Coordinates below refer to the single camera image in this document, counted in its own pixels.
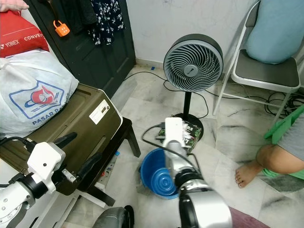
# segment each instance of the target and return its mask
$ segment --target power cord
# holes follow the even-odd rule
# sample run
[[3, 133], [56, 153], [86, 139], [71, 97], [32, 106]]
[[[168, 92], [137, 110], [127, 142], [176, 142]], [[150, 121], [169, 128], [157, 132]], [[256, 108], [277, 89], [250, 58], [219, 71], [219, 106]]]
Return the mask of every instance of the power cord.
[[[149, 71], [140, 71], [140, 72], [136, 72], [136, 73], [134, 73], [134, 74], [131, 74], [131, 75], [128, 76], [127, 78], [125, 78], [123, 81], [125, 81], [125, 80], [129, 79], [130, 77], [132, 77], [132, 76], [134, 76], [134, 75], [136, 75], [136, 74], [139, 74], [139, 73], [149, 73], [149, 74], [153, 74], [153, 75], [157, 76], [158, 78], [160, 78], [161, 80], [164, 81], [164, 82], [163, 82], [163, 86], [164, 86], [167, 90], [169, 90], [169, 91], [172, 91], [172, 92], [184, 92], [184, 91], [182, 91], [182, 90], [172, 90], [172, 89], [169, 89], [169, 88], [166, 86], [166, 84], [165, 84], [166, 82], [168, 82], [167, 79], [164, 79], [164, 78], [158, 76], [157, 74], [155, 74], [155, 73], [153, 73], [153, 72], [149, 72]], [[212, 92], [209, 92], [208, 90], [205, 90], [205, 91], [206, 91], [207, 93], [210, 93], [210, 94], [214, 95], [214, 96], [219, 96], [219, 95], [217, 95], [217, 94], [214, 94], [214, 93], [212, 93]], [[202, 116], [202, 117], [198, 117], [198, 119], [202, 119], [202, 118], [206, 117], [206, 116], [209, 114], [209, 108], [208, 108], [208, 105], [207, 105], [207, 101], [206, 101], [206, 99], [205, 99], [205, 97], [204, 97], [203, 95], [201, 95], [201, 94], [199, 94], [199, 93], [197, 93], [197, 92], [193, 92], [193, 93], [196, 94], [196, 95], [201, 96], [201, 97], [204, 99], [204, 102], [205, 102], [205, 104], [206, 104], [207, 113], [206, 113], [204, 116]], [[266, 101], [267, 101], [267, 99], [262, 98], [262, 97], [259, 97], [259, 96], [245, 96], [245, 97], [246, 97], [246, 98], [247, 98], [247, 97], [256, 97], [256, 98], [260, 98], [260, 99], [263, 99], [263, 100], [266, 100]], [[222, 98], [225, 98], [225, 99], [238, 99], [238, 98], [225, 97], [225, 96], [223, 96]]]
[[25, 147], [27, 148], [27, 150], [29, 152], [32, 152], [33, 149], [34, 149], [34, 147], [35, 147], [35, 145], [37, 144], [37, 142], [35, 142], [35, 141], [28, 141], [28, 140], [26, 140], [24, 138], [14, 136], [14, 137], [2, 139], [0, 141], [0, 146], [2, 146], [4, 143], [6, 143], [6, 142], [8, 142], [10, 140], [19, 140], [19, 141], [21, 141], [25, 145]]
[[170, 149], [168, 149], [168, 148], [166, 148], [166, 147], [160, 146], [160, 145], [158, 145], [158, 144], [156, 144], [156, 143], [153, 143], [153, 142], [151, 142], [151, 141], [148, 141], [148, 140], [146, 140], [146, 139], [144, 138], [144, 136], [147, 134], [148, 131], [150, 131], [150, 130], [153, 129], [153, 128], [158, 128], [158, 127], [159, 127], [159, 128], [162, 128], [162, 125], [159, 124], [159, 125], [154, 125], [154, 126], [152, 126], [152, 127], [149, 127], [149, 128], [142, 134], [142, 140], [143, 140], [144, 142], [146, 142], [146, 143], [152, 145], [152, 146], [156, 146], [156, 147], [162, 148], [162, 149], [165, 150], [165, 151], [171, 152], [171, 153], [173, 153], [173, 154], [175, 154], [175, 155], [181, 157], [183, 160], [185, 160], [187, 163], [189, 163], [189, 164], [194, 168], [194, 170], [195, 170], [198, 174], [201, 174], [200, 165], [199, 165], [198, 160], [197, 160], [197, 158], [196, 158], [196, 156], [195, 156], [194, 154], [192, 154], [192, 155], [194, 156], [195, 161], [196, 161], [196, 163], [197, 163], [197, 166], [198, 166], [197, 168], [194, 166], [194, 164], [193, 164], [192, 162], [189, 161], [189, 159], [187, 159], [186, 157], [182, 156], [181, 154], [176, 153], [176, 152], [173, 151], [173, 150], [170, 150]]
[[[282, 99], [271, 99], [271, 97], [274, 94], [282, 94], [284, 97]], [[274, 92], [272, 93], [267, 100], [267, 103], [270, 103], [272, 101], [283, 101], [283, 99], [285, 98], [285, 94], [282, 92]], [[280, 118], [285, 118], [286, 116], [288, 116], [290, 113], [292, 113], [295, 109], [297, 109], [298, 107], [304, 105], [304, 95], [301, 94], [291, 94], [289, 100], [287, 101], [283, 112], [280, 115]], [[270, 107], [268, 105], [264, 105], [264, 109], [265, 112], [267, 112], [268, 114], [274, 115], [276, 116], [277, 113], [274, 113], [270, 110]]]

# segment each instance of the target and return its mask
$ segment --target dark stool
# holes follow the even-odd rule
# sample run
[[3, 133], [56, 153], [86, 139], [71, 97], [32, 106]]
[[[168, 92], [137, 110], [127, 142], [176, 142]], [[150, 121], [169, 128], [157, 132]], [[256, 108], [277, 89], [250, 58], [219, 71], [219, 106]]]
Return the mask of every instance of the dark stool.
[[100, 178], [102, 172], [110, 162], [111, 158], [115, 155], [116, 151], [124, 141], [127, 139], [134, 156], [139, 157], [141, 151], [139, 149], [135, 134], [132, 128], [132, 121], [123, 118], [123, 123], [115, 133], [113, 138], [102, 153], [102, 158], [99, 160], [86, 175], [86, 177], [78, 185], [77, 189], [94, 196], [95, 198], [105, 202], [108, 206], [113, 206], [115, 200], [95, 187], [95, 183]]

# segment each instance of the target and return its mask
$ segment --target person's leg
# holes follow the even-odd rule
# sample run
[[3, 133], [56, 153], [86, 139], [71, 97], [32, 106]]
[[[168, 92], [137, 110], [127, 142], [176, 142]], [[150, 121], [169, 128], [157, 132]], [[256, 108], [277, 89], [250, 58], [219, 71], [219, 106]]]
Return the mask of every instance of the person's leg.
[[289, 174], [304, 169], [304, 161], [278, 145], [263, 146], [256, 159], [236, 170], [235, 179], [240, 188], [248, 185], [264, 168], [280, 174]]

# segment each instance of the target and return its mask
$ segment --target wooden stool leg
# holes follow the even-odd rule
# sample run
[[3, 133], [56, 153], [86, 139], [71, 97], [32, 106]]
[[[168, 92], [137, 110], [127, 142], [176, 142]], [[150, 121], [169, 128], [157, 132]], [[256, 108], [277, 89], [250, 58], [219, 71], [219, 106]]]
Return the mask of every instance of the wooden stool leg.
[[128, 142], [130, 144], [130, 147], [131, 147], [131, 150], [132, 150], [134, 156], [139, 157], [141, 155], [141, 150], [139, 149], [132, 126], [129, 127], [126, 139], [128, 140]]
[[106, 205], [112, 207], [115, 204], [115, 200], [108, 196], [106, 193], [98, 189], [97, 187], [93, 186], [90, 187], [87, 190], [87, 193], [90, 194], [91, 196], [101, 200], [102, 202], [106, 203]]

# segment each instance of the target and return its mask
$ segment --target fan stand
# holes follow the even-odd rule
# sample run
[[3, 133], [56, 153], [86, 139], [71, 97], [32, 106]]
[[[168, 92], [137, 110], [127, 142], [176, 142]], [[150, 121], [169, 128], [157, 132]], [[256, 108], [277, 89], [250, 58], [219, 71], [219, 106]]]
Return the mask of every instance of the fan stand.
[[200, 136], [199, 140], [200, 140], [204, 134], [204, 127], [199, 118], [197, 118], [194, 115], [189, 114], [191, 94], [192, 94], [192, 92], [185, 92], [184, 112], [176, 114], [175, 116], [180, 117], [183, 120], [188, 121], [189, 123], [200, 127], [201, 128], [201, 132], [199, 135]]

